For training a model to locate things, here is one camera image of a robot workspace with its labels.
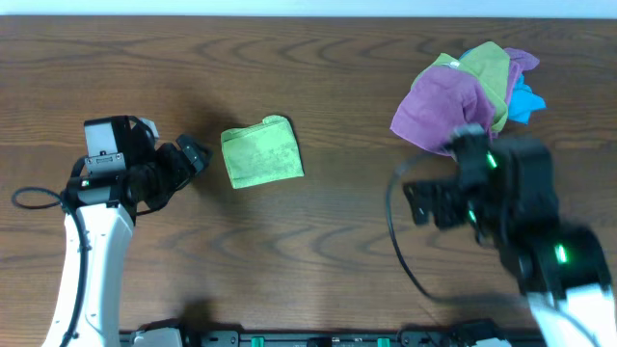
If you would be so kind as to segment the light green microfiber cloth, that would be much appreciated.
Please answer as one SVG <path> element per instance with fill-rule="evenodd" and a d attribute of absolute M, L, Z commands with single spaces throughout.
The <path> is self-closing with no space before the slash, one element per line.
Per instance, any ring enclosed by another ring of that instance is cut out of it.
<path fill-rule="evenodd" d="M 286 117 L 271 115 L 249 127 L 225 130 L 221 145 L 233 189 L 305 174 L 298 143 Z"/>

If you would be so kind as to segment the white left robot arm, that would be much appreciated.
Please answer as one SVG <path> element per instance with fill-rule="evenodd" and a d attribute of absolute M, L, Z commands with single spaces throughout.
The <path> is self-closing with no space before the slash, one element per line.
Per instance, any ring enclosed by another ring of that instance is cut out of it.
<path fill-rule="evenodd" d="M 149 146 L 139 164 L 116 173 L 83 174 L 80 158 L 62 193 L 66 254 L 47 346 L 117 346 L 123 263 L 144 203 L 148 213 L 209 165 L 212 153 L 188 135 Z"/>

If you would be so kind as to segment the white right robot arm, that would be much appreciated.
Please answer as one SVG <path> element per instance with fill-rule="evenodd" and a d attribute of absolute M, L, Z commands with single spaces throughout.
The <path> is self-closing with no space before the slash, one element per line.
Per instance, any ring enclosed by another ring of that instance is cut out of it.
<path fill-rule="evenodd" d="M 550 345 L 616 343 L 612 278 L 602 246 L 586 226 L 563 222 L 548 183 L 492 178 L 404 186 L 414 222 L 439 229 L 470 224 L 490 238 L 501 265 L 516 279 Z"/>

